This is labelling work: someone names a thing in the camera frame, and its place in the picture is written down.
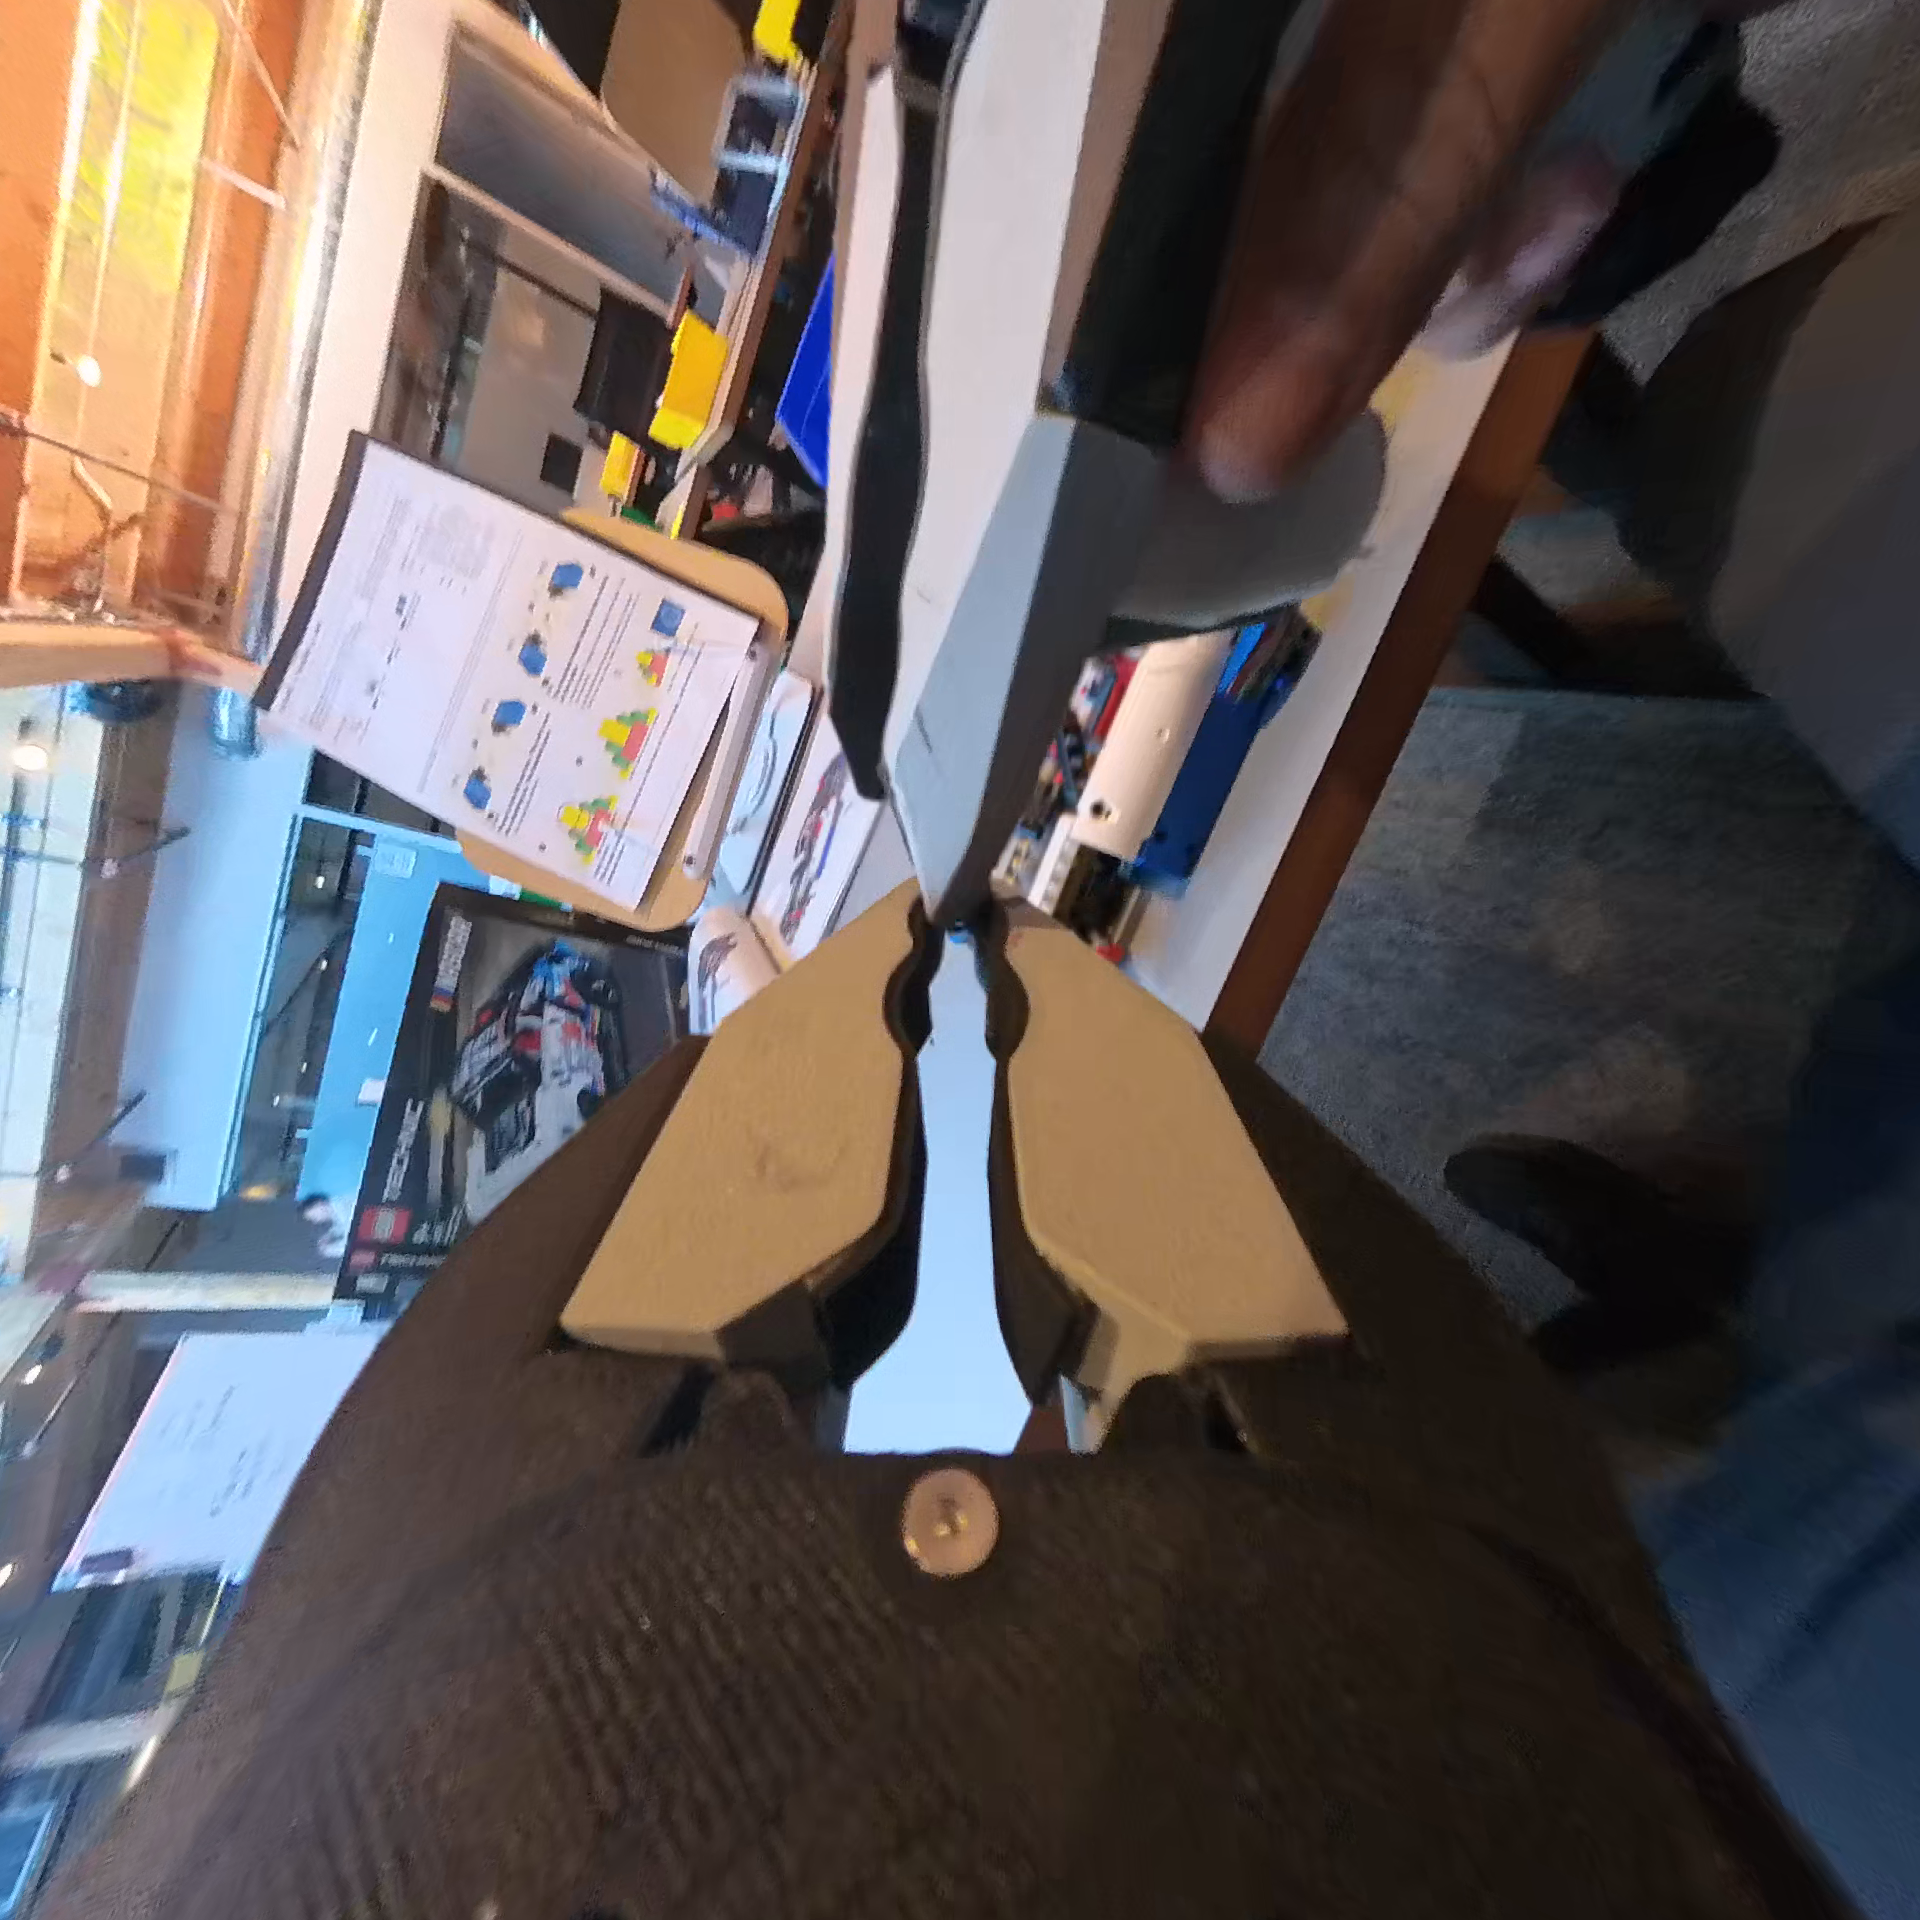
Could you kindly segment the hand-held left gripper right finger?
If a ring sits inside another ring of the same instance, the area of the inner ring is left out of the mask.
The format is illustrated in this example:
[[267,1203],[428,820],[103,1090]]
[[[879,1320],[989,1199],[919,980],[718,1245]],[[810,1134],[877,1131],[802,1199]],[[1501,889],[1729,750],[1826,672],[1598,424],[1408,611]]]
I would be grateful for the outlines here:
[[1070,1453],[1095,1453],[1150,1377],[1346,1336],[1190,1023],[1019,901],[978,919],[975,970],[996,1315]]

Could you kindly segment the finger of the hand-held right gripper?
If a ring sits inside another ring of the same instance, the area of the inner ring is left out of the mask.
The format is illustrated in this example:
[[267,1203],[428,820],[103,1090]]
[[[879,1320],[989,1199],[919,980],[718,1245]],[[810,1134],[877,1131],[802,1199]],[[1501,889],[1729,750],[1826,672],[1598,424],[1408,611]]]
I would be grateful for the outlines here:
[[893,211],[884,274],[869,328],[869,391],[854,413],[847,551],[840,563],[828,709],[850,783],[884,800],[882,736],[899,687],[905,560],[923,492],[923,284],[937,178],[941,97],[933,82],[882,82],[862,133],[893,133]]
[[[927,917],[989,892],[1087,659],[1305,599],[1378,516],[1382,427],[1370,405],[1301,479],[1228,504],[1180,450],[1188,408],[1180,437],[1128,439],[1044,398],[1169,9],[972,2],[949,60],[923,284],[923,492],[884,717],[884,786]],[[1323,16],[1301,2],[1283,32],[1257,140]]]

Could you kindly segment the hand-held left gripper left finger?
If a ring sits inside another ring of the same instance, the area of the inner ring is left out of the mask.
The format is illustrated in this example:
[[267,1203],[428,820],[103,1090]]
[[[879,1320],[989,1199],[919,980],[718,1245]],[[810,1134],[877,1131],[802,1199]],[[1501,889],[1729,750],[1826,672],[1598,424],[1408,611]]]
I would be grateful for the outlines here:
[[906,881],[718,1023],[565,1298],[565,1336],[787,1388],[850,1388],[884,1353],[915,1298],[941,950]]

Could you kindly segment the toy brick race car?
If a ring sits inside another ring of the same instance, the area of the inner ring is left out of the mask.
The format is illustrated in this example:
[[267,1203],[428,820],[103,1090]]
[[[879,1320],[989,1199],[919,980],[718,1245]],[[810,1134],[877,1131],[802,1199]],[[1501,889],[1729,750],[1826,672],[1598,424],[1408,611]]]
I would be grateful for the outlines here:
[[1319,628],[1283,609],[1235,632],[1091,659],[996,866],[996,889],[1120,963],[1146,899],[1173,899]]

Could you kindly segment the white desk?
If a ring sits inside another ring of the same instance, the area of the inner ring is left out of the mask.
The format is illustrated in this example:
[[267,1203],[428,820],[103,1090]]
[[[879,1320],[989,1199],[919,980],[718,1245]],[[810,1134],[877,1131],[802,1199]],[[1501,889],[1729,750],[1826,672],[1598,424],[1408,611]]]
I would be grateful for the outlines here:
[[1258,1051],[1378,805],[1452,629],[1516,512],[1589,331],[1476,361],[1404,353],[1385,401],[1378,529],[1312,611],[1323,646],[1258,731],[1180,899],[1153,899],[1129,974],[1206,1035]]

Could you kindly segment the person's right hand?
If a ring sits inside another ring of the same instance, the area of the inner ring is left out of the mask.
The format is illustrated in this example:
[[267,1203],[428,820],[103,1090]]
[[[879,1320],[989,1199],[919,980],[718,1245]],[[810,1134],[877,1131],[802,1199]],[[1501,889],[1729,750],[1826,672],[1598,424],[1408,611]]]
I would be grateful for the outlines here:
[[1308,468],[1428,332],[1485,350],[1619,200],[1540,140],[1626,2],[1330,2],[1249,174],[1184,448],[1227,501]]

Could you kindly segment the blue plastic bin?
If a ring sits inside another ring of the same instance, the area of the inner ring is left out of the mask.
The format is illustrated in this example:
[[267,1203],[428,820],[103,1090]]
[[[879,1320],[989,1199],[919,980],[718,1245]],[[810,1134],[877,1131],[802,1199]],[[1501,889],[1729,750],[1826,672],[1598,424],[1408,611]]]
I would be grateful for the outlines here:
[[832,259],[828,255],[776,401],[776,424],[810,487],[828,487]]

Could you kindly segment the car picture sheet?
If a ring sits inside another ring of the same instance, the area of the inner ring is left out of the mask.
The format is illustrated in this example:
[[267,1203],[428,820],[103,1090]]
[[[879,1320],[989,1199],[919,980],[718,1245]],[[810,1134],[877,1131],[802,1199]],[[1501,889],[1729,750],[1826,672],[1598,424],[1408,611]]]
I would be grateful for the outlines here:
[[747,923],[781,970],[832,930],[877,820],[879,805],[854,789],[840,746],[820,730],[773,829],[747,907]]

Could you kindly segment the black toy car box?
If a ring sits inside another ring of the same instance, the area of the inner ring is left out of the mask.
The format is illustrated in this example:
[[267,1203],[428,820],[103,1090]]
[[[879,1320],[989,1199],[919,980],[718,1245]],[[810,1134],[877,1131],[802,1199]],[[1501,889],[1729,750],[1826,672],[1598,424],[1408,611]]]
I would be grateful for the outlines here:
[[686,1036],[686,926],[443,882],[331,1296],[393,1320],[454,1245]]

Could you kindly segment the printed instruction sheet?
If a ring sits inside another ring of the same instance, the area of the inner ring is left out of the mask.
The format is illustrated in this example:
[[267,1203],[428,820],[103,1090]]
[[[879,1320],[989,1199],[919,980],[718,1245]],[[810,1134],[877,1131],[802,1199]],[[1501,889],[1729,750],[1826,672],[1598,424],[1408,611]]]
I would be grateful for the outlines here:
[[638,904],[755,622],[348,431],[252,703],[443,824]]

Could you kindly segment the whiteboard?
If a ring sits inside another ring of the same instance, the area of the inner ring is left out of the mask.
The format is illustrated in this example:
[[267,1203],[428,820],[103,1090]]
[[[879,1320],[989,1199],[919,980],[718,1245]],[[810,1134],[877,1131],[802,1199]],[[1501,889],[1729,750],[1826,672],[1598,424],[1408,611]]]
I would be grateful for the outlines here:
[[52,1589],[197,1570],[248,1578],[378,1339],[381,1325],[182,1336]]

